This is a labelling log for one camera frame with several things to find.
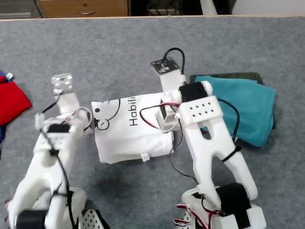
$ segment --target wooden cabinet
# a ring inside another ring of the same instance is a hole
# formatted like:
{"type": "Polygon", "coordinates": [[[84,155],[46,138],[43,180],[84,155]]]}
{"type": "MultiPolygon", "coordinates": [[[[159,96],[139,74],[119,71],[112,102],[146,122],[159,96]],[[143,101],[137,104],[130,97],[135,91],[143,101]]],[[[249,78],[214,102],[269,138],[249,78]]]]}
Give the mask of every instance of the wooden cabinet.
{"type": "Polygon", "coordinates": [[[47,18],[128,16],[128,0],[40,0],[47,18]]]}

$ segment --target teal cloth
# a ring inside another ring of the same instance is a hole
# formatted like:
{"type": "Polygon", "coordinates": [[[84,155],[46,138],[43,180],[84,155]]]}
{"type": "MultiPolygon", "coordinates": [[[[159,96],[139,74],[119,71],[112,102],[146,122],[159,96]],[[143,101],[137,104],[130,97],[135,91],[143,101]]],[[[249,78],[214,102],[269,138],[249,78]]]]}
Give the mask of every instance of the teal cloth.
{"type": "MultiPolygon", "coordinates": [[[[208,81],[213,94],[230,102],[240,114],[240,124],[236,136],[254,146],[262,147],[268,140],[273,126],[273,106],[275,89],[248,79],[221,79],[197,76],[195,82],[208,81]]],[[[224,121],[232,135],[236,125],[236,113],[228,105],[221,103],[224,121]]]]}

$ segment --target white plastic bag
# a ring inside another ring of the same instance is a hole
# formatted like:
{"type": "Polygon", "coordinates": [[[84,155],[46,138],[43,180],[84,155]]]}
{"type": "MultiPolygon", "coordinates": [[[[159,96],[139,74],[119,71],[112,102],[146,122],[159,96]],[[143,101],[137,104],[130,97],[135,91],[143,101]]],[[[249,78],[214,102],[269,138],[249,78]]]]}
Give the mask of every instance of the white plastic bag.
{"type": "MultiPolygon", "coordinates": [[[[139,115],[142,108],[160,103],[163,93],[143,94],[106,102],[92,102],[95,142],[102,163],[169,154],[173,146],[172,133],[162,134],[147,125],[139,115]]],[[[146,120],[158,126],[158,107],[142,112],[146,120]]]]}

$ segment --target cable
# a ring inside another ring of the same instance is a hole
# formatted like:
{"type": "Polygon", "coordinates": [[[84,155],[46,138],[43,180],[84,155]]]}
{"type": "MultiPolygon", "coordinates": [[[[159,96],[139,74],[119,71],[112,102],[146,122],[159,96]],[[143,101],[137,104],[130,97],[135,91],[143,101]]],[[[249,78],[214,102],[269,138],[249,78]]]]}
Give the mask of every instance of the cable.
{"type": "Polygon", "coordinates": [[[212,218],[212,216],[213,216],[213,215],[219,215],[219,213],[222,212],[222,211],[221,211],[221,210],[220,210],[220,211],[218,211],[218,210],[211,211],[211,210],[205,208],[205,206],[203,205],[203,194],[201,195],[201,206],[203,207],[203,209],[204,209],[207,213],[209,213],[209,217],[208,217],[208,219],[209,219],[209,222],[208,222],[208,229],[211,229],[211,218],[212,218]]]}
{"type": "Polygon", "coordinates": [[[81,106],[73,114],[75,114],[76,117],[78,117],[78,113],[79,113],[80,110],[85,110],[87,113],[90,114],[88,125],[84,128],[84,132],[85,132],[91,126],[92,112],[87,107],[81,106]]]}
{"type": "Polygon", "coordinates": [[[37,8],[37,10],[38,10],[38,13],[40,14],[41,18],[43,18],[43,15],[42,15],[42,13],[41,13],[41,11],[40,11],[38,5],[37,5],[37,0],[33,0],[33,1],[34,1],[34,4],[35,4],[35,6],[36,6],[36,8],[37,8]]]}
{"type": "Polygon", "coordinates": [[[239,112],[238,110],[236,109],[235,106],[233,106],[231,103],[229,103],[228,101],[225,101],[224,99],[221,99],[221,98],[217,98],[218,101],[220,102],[223,102],[227,105],[229,105],[235,112],[236,112],[236,116],[237,116],[237,119],[236,119],[236,125],[235,125],[235,128],[234,128],[234,131],[233,131],[233,134],[232,134],[232,140],[233,142],[235,143],[235,139],[236,139],[236,134],[237,134],[237,131],[238,131],[238,127],[239,127],[239,122],[240,122],[240,115],[239,115],[239,112]]]}
{"type": "Polygon", "coordinates": [[[184,52],[183,52],[181,49],[176,48],[176,47],[173,47],[173,48],[170,48],[169,50],[167,50],[167,51],[164,53],[164,56],[163,56],[163,59],[162,59],[162,63],[165,62],[168,53],[170,53],[171,51],[174,51],[174,50],[177,50],[177,51],[179,51],[179,52],[182,54],[182,67],[181,67],[181,73],[182,73],[182,75],[184,75],[185,55],[184,55],[184,52]]]}
{"type": "Polygon", "coordinates": [[[193,179],[193,180],[198,184],[198,181],[196,180],[196,178],[195,178],[194,176],[189,175],[189,174],[186,174],[186,173],[184,173],[183,171],[181,171],[180,169],[178,169],[178,168],[176,167],[176,165],[174,164],[173,159],[172,159],[172,152],[173,152],[176,148],[178,148],[178,147],[182,144],[182,142],[183,142],[183,140],[184,140],[184,134],[183,134],[183,131],[182,131],[182,125],[181,125],[180,119],[178,119],[178,122],[179,122],[179,124],[180,124],[180,130],[181,130],[182,136],[181,136],[180,142],[179,142],[177,145],[173,146],[173,147],[171,148],[171,150],[170,150],[170,153],[169,153],[169,154],[170,154],[170,161],[171,161],[172,166],[174,167],[174,169],[175,169],[178,173],[182,174],[182,175],[185,176],[185,177],[189,177],[189,178],[193,179]]]}
{"type": "Polygon", "coordinates": [[[151,109],[151,108],[154,108],[154,107],[167,106],[167,105],[176,106],[176,107],[179,107],[179,106],[180,106],[180,104],[176,104],[176,103],[163,103],[163,104],[158,104],[158,105],[155,105],[155,106],[149,106],[149,107],[142,108],[142,109],[140,110],[140,112],[139,112],[139,115],[140,115],[141,119],[142,119],[146,124],[150,125],[151,127],[155,128],[155,129],[162,130],[162,129],[160,129],[160,128],[154,126],[153,124],[151,124],[149,121],[147,121],[147,120],[144,118],[144,116],[143,116],[143,114],[142,114],[142,111],[147,110],[147,109],[151,109]]]}
{"type": "MultiPolygon", "coordinates": [[[[40,132],[43,134],[43,136],[45,137],[45,139],[48,141],[49,145],[51,146],[51,151],[50,151],[51,154],[54,153],[56,150],[55,150],[54,145],[52,144],[51,140],[49,139],[47,134],[42,129],[40,129],[40,132]]],[[[76,227],[76,225],[75,225],[74,218],[73,218],[73,213],[72,213],[72,206],[71,206],[72,198],[71,198],[71,194],[70,194],[70,184],[69,184],[67,173],[64,169],[64,166],[61,162],[61,159],[59,158],[59,155],[56,154],[56,157],[57,157],[59,165],[62,169],[63,177],[64,177],[64,180],[65,180],[69,217],[70,217],[70,221],[71,221],[71,224],[72,224],[72,228],[74,229],[76,227]]]]}
{"type": "Polygon", "coordinates": [[[59,101],[60,96],[62,95],[62,93],[60,93],[57,97],[57,99],[55,100],[54,103],[52,103],[50,106],[48,106],[46,109],[44,109],[41,113],[46,113],[48,110],[50,110],[51,108],[53,108],[59,101]]]}

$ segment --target metal bracket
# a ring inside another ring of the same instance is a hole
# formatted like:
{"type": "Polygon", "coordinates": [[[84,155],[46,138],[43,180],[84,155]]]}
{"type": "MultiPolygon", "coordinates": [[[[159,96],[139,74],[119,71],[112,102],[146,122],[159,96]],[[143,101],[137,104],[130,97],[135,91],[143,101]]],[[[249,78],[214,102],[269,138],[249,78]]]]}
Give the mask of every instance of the metal bracket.
{"type": "Polygon", "coordinates": [[[72,92],[72,79],[73,77],[71,73],[52,76],[51,83],[54,86],[54,95],[72,92]]]}

